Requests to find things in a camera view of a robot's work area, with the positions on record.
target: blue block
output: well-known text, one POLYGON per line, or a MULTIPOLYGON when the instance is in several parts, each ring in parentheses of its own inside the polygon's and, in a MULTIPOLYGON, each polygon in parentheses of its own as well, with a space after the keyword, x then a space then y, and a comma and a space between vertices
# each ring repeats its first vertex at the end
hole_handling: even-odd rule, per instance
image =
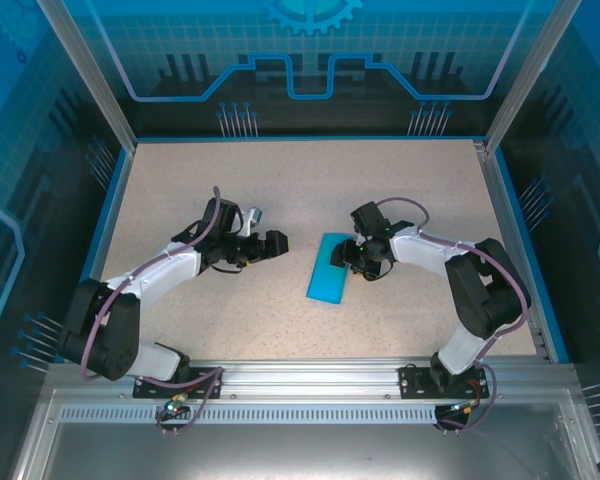
POLYGON ((333 249, 341 242, 352 239, 347 233, 325 233, 322 237, 318 258, 313 267, 307 297, 322 302, 339 304, 342 300, 348 267, 338 268, 330 264, 333 249))

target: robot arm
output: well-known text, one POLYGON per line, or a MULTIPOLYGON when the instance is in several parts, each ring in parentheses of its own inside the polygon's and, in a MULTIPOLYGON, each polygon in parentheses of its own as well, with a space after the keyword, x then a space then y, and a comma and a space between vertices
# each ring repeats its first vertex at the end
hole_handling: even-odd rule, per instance
POLYGON ((202 220, 174 236, 138 275, 133 276, 134 269, 104 282, 87 279, 80 283, 60 334, 58 353, 80 363, 96 315, 113 292, 130 280, 109 308, 106 326, 101 326, 96 335, 87 367, 109 380, 124 375, 176 383, 187 380, 189 357, 172 348, 140 340, 142 315, 163 295, 220 260, 235 265, 237 273, 251 263, 288 251, 287 237, 281 232, 268 231, 265 240, 252 232, 262 216, 259 209, 242 212, 238 205, 226 200, 220 200, 219 215, 204 240, 185 248, 208 227, 215 203, 215 199, 209 200, 202 220))
MULTIPOLYGON (((384 276, 380 275, 380 267, 385 260, 392 266, 414 264, 448 278, 460 325, 431 359, 432 380, 444 390, 453 383, 453 377, 472 367, 487 344, 498 339, 498 332, 518 319, 522 306, 516 292, 500 272, 476 254, 458 248, 457 242, 431 236, 412 223, 391 225, 374 202, 358 208, 351 216, 358 237, 336 247, 332 265, 349 264, 354 273, 361 273, 369 281, 384 276)), ((502 265, 521 286, 527 306, 531 304, 520 276, 497 240, 463 244, 502 265)))

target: purple cable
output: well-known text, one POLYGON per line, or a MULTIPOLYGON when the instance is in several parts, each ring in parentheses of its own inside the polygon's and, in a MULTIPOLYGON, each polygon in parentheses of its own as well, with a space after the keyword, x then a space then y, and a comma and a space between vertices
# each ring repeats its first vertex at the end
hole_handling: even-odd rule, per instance
MULTIPOLYGON (((196 421, 198 420, 198 418, 200 418, 200 415, 202 414, 202 409, 207 404, 207 400, 209 400, 209 397, 211 396, 211 392, 213 392, 213 389, 215 388, 216 380, 218 380, 218 377, 220 376, 221 373, 222 373, 222 367, 217 367, 217 368, 214 368, 213 370, 211 370, 208 374, 203 375, 202 377, 199 377, 199 378, 195 379, 195 381, 194 381, 195 383, 193 383, 192 385, 195 385, 196 383, 203 382, 204 380, 206 380, 207 378, 209 378, 211 375, 213 375, 213 380, 211 381, 211 385, 209 385, 209 388, 207 389, 207 392, 204 394, 204 398, 202 399, 202 403, 198 407, 198 410, 191 417, 191 420, 189 420, 187 423, 185 423, 182 427, 174 428, 173 429, 173 434, 174 435, 177 435, 178 432, 182 432, 182 431, 186 430, 187 428, 191 428, 193 426, 193 424, 196 423, 196 421)), ((173 385, 173 384, 166 384, 166 385, 168 385, 169 387, 172 387, 172 386, 177 387, 178 386, 178 385, 173 385)), ((156 418, 156 427, 161 428, 164 432, 169 432, 170 431, 170 430, 166 430, 164 428, 164 425, 160 421, 160 417, 159 416, 156 418)))
MULTIPOLYGON (((218 214, 220 212, 220 189, 218 187, 213 187, 213 194, 216 199, 215 208, 213 210, 213 216, 211 217, 211 221, 209 222, 209 225, 207 225, 207 228, 204 229, 202 234, 197 236, 195 239, 193 239, 193 241, 187 243, 186 245, 183 245, 182 247, 178 247, 168 253, 162 253, 161 255, 158 255, 157 257, 152 258, 151 260, 144 263, 143 265, 140 265, 138 268, 136 268, 131 273, 131 275, 129 275, 127 278, 125 278, 124 281, 120 285, 118 285, 118 288, 116 288, 113 291, 113 293, 111 295, 109 295, 109 298, 107 298, 107 300, 104 302, 104 305, 102 305, 102 308, 96 315, 96 319, 93 322, 93 327, 91 327, 91 331, 89 332, 89 337, 87 338, 87 343, 85 344, 85 347, 84 347, 84 352, 82 352, 82 359, 80 360, 80 373, 82 374, 82 378, 84 378, 85 380, 95 380, 96 378, 100 378, 100 375, 97 375, 97 374, 96 375, 88 375, 87 374, 87 363, 89 362, 89 356, 91 355, 91 349, 93 348, 93 343, 95 342, 96 335, 98 334, 98 330, 100 329, 100 324, 102 324, 102 320, 104 319, 105 315, 109 312, 111 305, 113 305, 113 302, 118 297, 118 295, 120 295, 122 290, 124 290, 132 282, 132 280, 135 276, 139 275, 147 268, 151 267, 152 265, 155 265, 156 263, 164 260, 165 258, 168 258, 172 255, 177 255, 179 253, 182 253, 183 251, 200 243, 202 240, 204 240, 204 238, 209 234, 211 229, 215 226, 216 221, 218 220, 218 214)), ((155 384, 155 382, 159 381, 159 380, 155 380, 152 378, 145 378, 145 380, 150 383, 154 383, 154 384, 155 384)), ((184 385, 185 387, 187 387, 187 386, 190 386, 193 384, 195 384, 195 383, 189 383, 187 385, 181 384, 181 385, 184 385)))
POLYGON ((431 217, 429 216, 429 212, 427 211, 427 209, 424 208, 424 205, 422 205, 421 203, 416 202, 415 200, 411 200, 410 198, 407 198, 407 197, 389 197, 389 198, 385 198, 384 200, 380 200, 379 202, 376 202, 376 205, 380 206, 383 203, 388 203, 388 202, 405 202, 405 203, 410 203, 411 205, 415 205, 416 207, 418 207, 422 211, 422 213, 424 213, 424 220, 422 222, 420 222, 420 224, 418 224, 418 230, 420 230, 427 223, 429 223, 429 219, 431 217))
POLYGON ((482 422, 485 421, 485 419, 491 413, 491 410, 493 410, 493 407, 495 406, 495 403, 496 403, 496 397, 498 396, 498 381, 496 380, 496 372, 493 371, 493 368, 491 368, 486 363, 480 363, 477 360, 473 363, 473 366, 476 368, 484 367, 485 369, 489 370, 489 373, 491 374, 491 380, 493 382, 493 385, 491 388, 491 398, 489 399, 489 404, 487 405, 487 408, 485 409, 484 413, 480 416, 480 418, 478 420, 473 422, 468 427, 463 426, 462 430, 465 432, 473 430, 474 428, 476 428, 478 425, 480 425, 482 422))
MULTIPOLYGON (((456 422, 453 420, 442 420, 442 423, 446 423, 447 425, 452 425, 454 427, 457 427, 459 429, 459 431, 461 431, 461 432, 465 432, 468 430, 467 428, 464 428, 464 426, 460 422, 456 422)), ((505 452, 507 452, 511 456, 511 458, 513 458, 516 461, 516 463, 518 465, 520 465, 524 470, 526 470, 533 478, 540 478, 540 476, 536 472, 534 472, 533 469, 531 469, 530 467, 527 466, 526 463, 524 463, 524 461, 518 456, 518 454, 516 452, 511 450, 509 447, 507 447, 504 443, 502 443, 500 440, 498 440, 493 435, 489 435, 488 433, 483 432, 481 430, 473 430, 472 433, 480 435, 482 438, 485 438, 488 441, 495 443, 500 448, 502 448, 505 452)))

